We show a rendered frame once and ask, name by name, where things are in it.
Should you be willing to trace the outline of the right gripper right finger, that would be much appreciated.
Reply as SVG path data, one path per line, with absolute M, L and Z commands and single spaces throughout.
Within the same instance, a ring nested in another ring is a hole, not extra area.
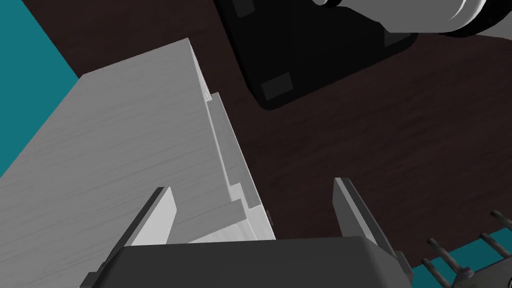
M 361 195 L 347 177 L 334 179 L 332 204 L 343 237 L 365 237 L 386 252 L 394 250 Z

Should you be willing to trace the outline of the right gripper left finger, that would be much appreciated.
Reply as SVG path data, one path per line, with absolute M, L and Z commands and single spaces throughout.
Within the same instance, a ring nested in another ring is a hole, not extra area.
M 115 248 L 163 245 L 167 242 L 177 206 L 170 187 L 158 187 L 121 236 Z

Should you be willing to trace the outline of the white wooden cupboard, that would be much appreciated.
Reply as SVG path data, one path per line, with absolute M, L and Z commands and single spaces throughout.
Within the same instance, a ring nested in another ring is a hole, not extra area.
M 79 288 L 158 187 L 165 244 L 273 240 L 231 200 L 211 94 L 188 38 L 81 76 L 0 177 L 0 288 Z

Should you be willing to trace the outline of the white drawer front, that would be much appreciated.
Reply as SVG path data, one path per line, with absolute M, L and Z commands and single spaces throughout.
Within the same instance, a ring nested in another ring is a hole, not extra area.
M 206 105 L 220 149 L 231 200 L 241 200 L 245 210 L 264 211 L 265 208 L 220 95 L 211 94 Z

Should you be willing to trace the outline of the dark grey spindle chair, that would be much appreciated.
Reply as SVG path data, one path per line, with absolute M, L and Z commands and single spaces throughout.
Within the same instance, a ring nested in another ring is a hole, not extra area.
M 497 252 L 501 259 L 477 271 L 459 265 L 433 238 L 427 240 L 440 258 L 455 272 L 452 283 L 449 283 L 428 259 L 424 258 L 421 263 L 442 288 L 512 288 L 512 253 L 487 233 L 479 234 L 479 238 Z

